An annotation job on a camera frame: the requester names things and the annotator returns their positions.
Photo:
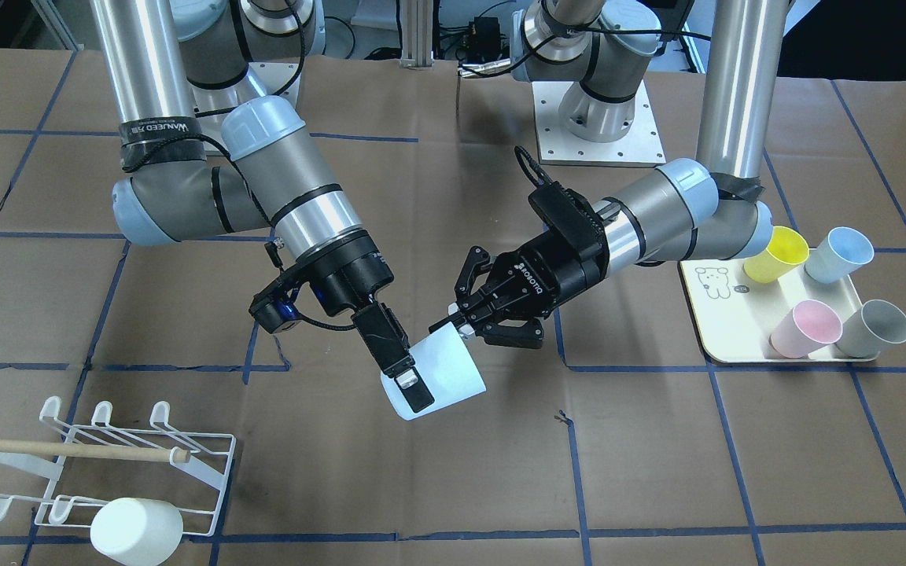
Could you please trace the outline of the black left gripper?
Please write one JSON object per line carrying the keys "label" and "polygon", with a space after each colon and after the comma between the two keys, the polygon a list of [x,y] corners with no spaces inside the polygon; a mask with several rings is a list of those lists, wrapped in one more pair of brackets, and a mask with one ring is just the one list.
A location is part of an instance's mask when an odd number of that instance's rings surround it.
{"label": "black left gripper", "polygon": [[[539,350],[539,318],[606,278],[605,230],[589,201],[561,184],[544,184],[528,200],[546,232],[499,255],[495,264],[485,248],[471,248],[454,285],[453,311],[429,326],[431,333],[452,323],[464,341],[480,337],[488,345]],[[474,289],[477,277],[493,266],[492,278]]]}

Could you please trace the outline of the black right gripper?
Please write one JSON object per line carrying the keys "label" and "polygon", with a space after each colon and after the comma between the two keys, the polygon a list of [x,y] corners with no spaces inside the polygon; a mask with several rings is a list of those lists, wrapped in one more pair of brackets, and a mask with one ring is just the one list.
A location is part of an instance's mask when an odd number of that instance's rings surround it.
{"label": "black right gripper", "polygon": [[391,309],[375,299],[393,281],[392,270],[365,229],[355,229],[318,251],[302,255],[263,291],[255,294],[249,314],[268,333],[290,329],[302,319],[294,303],[308,284],[327,315],[352,309],[352,321],[385,380],[398,387],[414,414],[435,399],[416,370],[407,334]]}

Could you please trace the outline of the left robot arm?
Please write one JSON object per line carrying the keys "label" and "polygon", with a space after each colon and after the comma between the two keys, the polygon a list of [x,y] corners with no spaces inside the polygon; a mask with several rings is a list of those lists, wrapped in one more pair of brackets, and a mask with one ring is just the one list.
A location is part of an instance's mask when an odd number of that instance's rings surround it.
{"label": "left robot arm", "polygon": [[757,169],[788,10],[786,1],[716,4],[694,158],[659,165],[589,203],[515,147],[544,231],[496,257],[472,248],[457,300],[430,333],[538,350],[551,312],[625,267],[762,253],[774,228]]}

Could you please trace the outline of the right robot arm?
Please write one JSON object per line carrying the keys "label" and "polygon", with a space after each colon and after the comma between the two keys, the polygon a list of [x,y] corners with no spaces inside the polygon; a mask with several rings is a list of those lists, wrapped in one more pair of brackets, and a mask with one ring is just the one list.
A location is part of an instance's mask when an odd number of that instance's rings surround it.
{"label": "right robot arm", "polygon": [[94,1],[120,118],[121,166],[112,212],[138,246],[270,228],[276,279],[249,305],[267,331],[307,316],[307,286],[355,330],[413,415],[437,407],[425,363],[378,293],[393,280],[387,261],[284,96],[252,68],[256,55],[315,35],[313,1]]}

